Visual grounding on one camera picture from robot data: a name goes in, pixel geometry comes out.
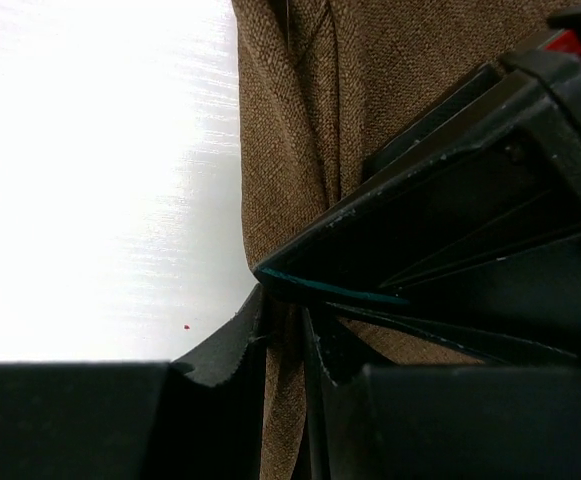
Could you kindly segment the brown cloth napkin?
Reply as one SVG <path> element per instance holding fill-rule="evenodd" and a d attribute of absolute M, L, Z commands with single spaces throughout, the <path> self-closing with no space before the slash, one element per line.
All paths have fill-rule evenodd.
<path fill-rule="evenodd" d="M 247 262 L 361 182 L 363 161 L 560 1 L 236 1 Z"/>

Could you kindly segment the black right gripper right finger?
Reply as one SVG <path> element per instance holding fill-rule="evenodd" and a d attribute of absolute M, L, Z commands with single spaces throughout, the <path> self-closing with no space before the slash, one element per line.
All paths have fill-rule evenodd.
<path fill-rule="evenodd" d="M 381 479 L 377 425 L 364 368 L 394 363 L 333 314 L 302 311 L 307 428 L 314 479 Z"/>

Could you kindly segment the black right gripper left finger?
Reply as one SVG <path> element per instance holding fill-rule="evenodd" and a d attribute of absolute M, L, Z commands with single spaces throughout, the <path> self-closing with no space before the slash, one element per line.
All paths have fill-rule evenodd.
<path fill-rule="evenodd" d="M 173 459 L 184 479 L 257 479 L 266 372 L 266 294 L 172 363 Z"/>

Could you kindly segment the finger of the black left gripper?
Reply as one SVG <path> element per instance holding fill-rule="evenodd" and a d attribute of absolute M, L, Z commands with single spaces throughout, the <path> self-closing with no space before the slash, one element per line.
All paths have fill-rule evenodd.
<path fill-rule="evenodd" d="M 466 350 L 581 350 L 581 203 L 541 85 L 478 70 L 352 194 L 263 260 L 302 305 Z"/>

